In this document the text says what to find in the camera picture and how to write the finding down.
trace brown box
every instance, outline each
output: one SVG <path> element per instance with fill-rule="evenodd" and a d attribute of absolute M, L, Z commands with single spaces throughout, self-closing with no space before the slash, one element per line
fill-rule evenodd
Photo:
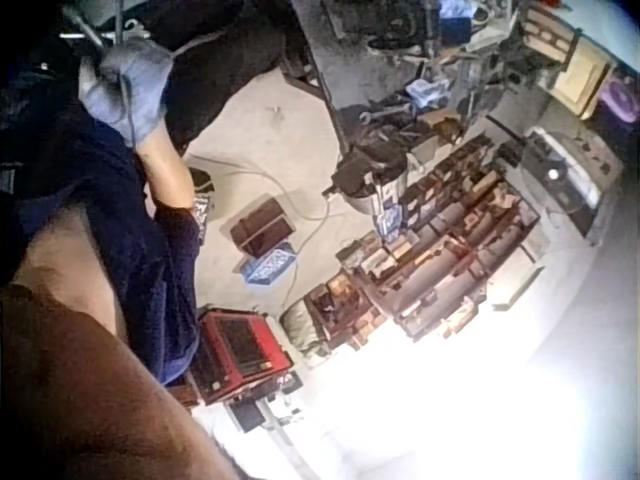
<path fill-rule="evenodd" d="M 231 238 L 240 250 L 260 258 L 294 231 L 278 201 L 270 198 L 231 228 Z"/>

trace person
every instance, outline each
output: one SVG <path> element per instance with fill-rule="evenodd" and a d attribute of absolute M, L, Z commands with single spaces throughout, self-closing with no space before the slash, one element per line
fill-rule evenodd
<path fill-rule="evenodd" d="M 20 194 L 2 196 L 2 415 L 12 461 L 38 460 L 24 468 L 239 478 L 162 386 L 198 340 L 194 187 L 162 101 L 172 64 L 142 39 L 97 67 L 83 61 L 80 102 L 58 119 Z"/>

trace electric cord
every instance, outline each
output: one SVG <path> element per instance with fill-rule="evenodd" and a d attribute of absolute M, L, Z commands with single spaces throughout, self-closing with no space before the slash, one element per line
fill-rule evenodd
<path fill-rule="evenodd" d="M 256 170 L 251 170 L 247 166 L 241 165 L 239 163 L 226 162 L 226 161 L 223 161 L 223 160 L 214 160 L 212 158 L 204 157 L 202 155 L 195 155 L 195 154 L 192 154 L 192 153 L 190 153 L 189 155 L 191 157 L 193 157 L 193 158 L 196 158 L 198 160 L 202 160 L 204 162 L 214 163 L 214 164 L 218 164 L 218 165 L 224 165 L 224 166 L 227 166 L 227 167 L 233 167 L 233 168 L 237 168 L 238 169 L 235 172 L 225 173 L 225 174 L 221 175 L 221 177 L 230 177 L 230 176 L 235 176 L 235 175 L 256 175 L 256 176 L 259 176 L 259 177 L 266 178 L 267 180 L 271 181 L 276 187 L 278 187 L 278 189 L 282 192 L 284 197 L 287 199 L 287 202 L 291 206 L 291 209 L 295 212 L 295 214 L 297 216 L 299 216 L 300 218 L 302 218 L 304 220 L 307 220 L 308 222 L 321 222 L 321 221 L 324 220 L 324 217 L 312 217 L 312 216 L 309 216 L 309 215 L 306 215 L 306 214 L 302 213 L 298 209 L 298 207 L 296 207 L 295 202 L 293 201 L 293 199 L 289 195 L 289 192 L 287 192 L 287 190 L 284 188 L 284 185 L 282 185 L 282 183 L 277 178 L 275 178 L 273 175 L 271 175 L 270 173 L 268 173 L 266 170 L 264 170 L 263 168 L 261 168 L 258 165 L 254 165 L 254 167 L 256 169 L 258 169 L 258 171 L 256 171 Z M 331 215 L 329 218 L 332 218 L 332 217 L 343 217 L 344 215 L 346 215 L 346 214 L 338 213 L 338 214 L 335 214 L 335 215 Z"/>
<path fill-rule="evenodd" d="M 260 171 L 254 171 L 254 170 L 250 170 L 245 165 L 241 165 L 241 164 L 235 163 L 235 162 L 226 162 L 224 160 L 214 160 L 212 158 L 208 158 L 208 157 L 204 157 L 202 155 L 196 155 L 196 154 L 190 154 L 190 156 L 193 157 L 193 158 L 196 158 L 198 160 L 204 161 L 204 162 L 214 163 L 214 164 L 223 165 L 223 166 L 226 166 L 226 167 L 232 167 L 232 168 L 237 168 L 238 169 L 238 170 L 236 170 L 234 172 L 229 172 L 229 173 L 223 174 L 223 175 L 221 175 L 222 177 L 233 176 L 233 175 L 257 175 L 257 176 L 260 176 L 262 178 L 266 178 L 266 179 L 270 180 L 274 185 L 276 185 L 280 189 L 282 194 L 285 196 L 285 198 L 287 199 L 287 201 L 291 205 L 292 209 L 295 211 L 295 213 L 298 216 L 300 216 L 300 218 L 302 218 L 304 220 L 307 220 L 309 222 L 317 222 L 317 221 L 320 222 L 316 226 L 316 228 L 309 234 L 309 236 L 304 239 L 304 241 L 300 244 L 300 247 L 298 248 L 298 251 L 297 251 L 297 254 L 296 254 L 296 258 L 294 260 L 295 265 L 294 265 L 294 271 L 293 271 L 293 278 L 291 279 L 291 284 L 289 285 L 289 289 L 287 290 L 287 293 L 284 296 L 284 299 L 282 300 L 282 303 L 280 304 L 280 314 L 279 315 L 281 315 L 282 313 L 284 313 L 287 301 L 289 300 L 289 297 L 291 296 L 291 293 L 293 292 L 293 289 L 295 288 L 296 283 L 298 281 L 298 272 L 300 270 L 300 264 L 298 262 L 298 258 L 300 257 L 300 255 L 302 255 L 302 252 L 304 251 L 305 247 L 309 244 L 309 242 L 311 240 L 313 240 L 313 238 L 318 234 L 318 232 L 320 232 L 320 230 L 322 230 L 322 227 L 325 226 L 325 224 L 327 223 L 327 220 L 329 220 L 329 218 L 344 217 L 346 214 L 345 213 L 340 213 L 340 214 L 330 215 L 331 206 L 330 206 L 329 202 L 325 199 L 326 209 L 325 209 L 324 215 L 322 217 L 310 217 L 310 216 L 305 215 L 302 212 L 300 212 L 300 210 L 298 210 L 298 208 L 295 206 L 293 200 L 291 199 L 291 197 L 289 195 L 289 192 L 286 191 L 286 189 L 284 188 L 282 183 L 280 183 L 280 181 L 278 179 L 276 179 L 273 175 L 269 174 L 268 172 L 266 172 L 263 168 L 259 167 L 258 165 L 254 164 L 254 166 L 257 169 L 259 169 Z M 339 154 L 338 155 L 338 162 L 340 161 L 340 157 L 341 157 L 341 155 Z"/>
<path fill-rule="evenodd" d="M 298 253 L 296 255 L 295 258 L 295 266 L 294 266 L 294 270 L 293 270 L 293 278 L 291 279 L 291 284 L 289 285 L 289 289 L 287 290 L 287 294 L 284 296 L 284 299 L 282 300 L 282 303 L 280 304 L 280 313 L 278 314 L 278 316 L 282 315 L 285 311 L 285 307 L 287 305 L 287 301 L 289 300 L 289 297 L 291 296 L 291 292 L 293 292 L 293 288 L 296 286 L 296 283 L 298 281 L 298 271 L 300 270 L 300 263 L 298 261 L 300 255 L 302 255 L 302 252 L 304 250 L 304 247 L 306 247 L 309 242 L 313 239 L 313 237 L 320 231 L 322 230 L 322 227 L 324 227 L 324 225 L 327 223 L 327 220 L 329 219 L 329 211 L 331 210 L 331 205 L 329 204 L 329 202 L 326 202 L 326 210 L 325 210 L 325 214 L 324 214 L 324 218 L 322 219 L 322 221 L 318 224 L 318 226 L 309 234 L 309 236 L 307 238 L 305 238 L 304 242 L 302 242 L 302 244 L 300 244 L 300 248 L 298 248 Z"/>

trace workbench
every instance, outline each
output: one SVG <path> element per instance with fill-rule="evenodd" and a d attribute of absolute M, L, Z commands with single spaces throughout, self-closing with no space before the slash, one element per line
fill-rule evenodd
<path fill-rule="evenodd" d="M 416 77 L 417 67 L 372 55 L 364 42 L 336 38 L 323 2 L 291 0 L 309 45 L 312 66 L 338 135 L 342 153 L 358 137 L 358 116 Z"/>

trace hand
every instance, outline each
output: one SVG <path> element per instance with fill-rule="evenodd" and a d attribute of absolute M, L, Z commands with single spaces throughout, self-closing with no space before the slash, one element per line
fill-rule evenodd
<path fill-rule="evenodd" d="M 171 52 L 151 40 L 133 38 L 110 49 L 96 72 L 82 59 L 79 97 L 89 114 L 117 130 L 132 146 L 142 142 L 164 118 L 162 92 L 173 67 Z M 129 84 L 135 138 L 120 89 L 119 77 Z"/>

